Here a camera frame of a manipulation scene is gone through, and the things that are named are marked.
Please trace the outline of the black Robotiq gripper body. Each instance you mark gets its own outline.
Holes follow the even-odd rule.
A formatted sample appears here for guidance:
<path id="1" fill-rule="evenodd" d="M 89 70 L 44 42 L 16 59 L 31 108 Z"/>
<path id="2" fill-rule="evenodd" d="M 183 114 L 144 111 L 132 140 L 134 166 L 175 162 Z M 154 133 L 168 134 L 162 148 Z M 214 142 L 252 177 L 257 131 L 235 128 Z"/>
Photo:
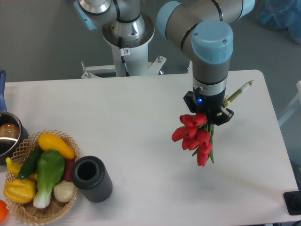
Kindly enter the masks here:
<path id="1" fill-rule="evenodd" d="M 226 88 L 209 96 L 202 94 L 200 88 L 193 88 L 183 99 L 191 113 L 204 113 L 209 123 L 220 126 L 229 122 L 234 116 L 232 110 L 224 107 L 225 90 Z"/>

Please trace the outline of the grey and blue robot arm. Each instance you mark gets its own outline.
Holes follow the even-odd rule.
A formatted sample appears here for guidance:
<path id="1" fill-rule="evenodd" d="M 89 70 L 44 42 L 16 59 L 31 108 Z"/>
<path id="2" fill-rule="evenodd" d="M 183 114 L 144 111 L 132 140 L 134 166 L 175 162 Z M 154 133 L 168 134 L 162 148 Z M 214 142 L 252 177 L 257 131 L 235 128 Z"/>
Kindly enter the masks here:
<path id="1" fill-rule="evenodd" d="M 184 96 L 189 110 L 204 113 L 214 125 L 232 118 L 224 103 L 233 52 L 230 23 L 252 11 L 253 0 L 198 0 L 188 6 L 170 1 L 156 21 L 141 11 L 138 0 L 77 0 L 73 5 L 87 29 L 101 28 L 118 77 L 148 73 L 148 44 L 159 31 L 192 63 L 193 89 Z"/>

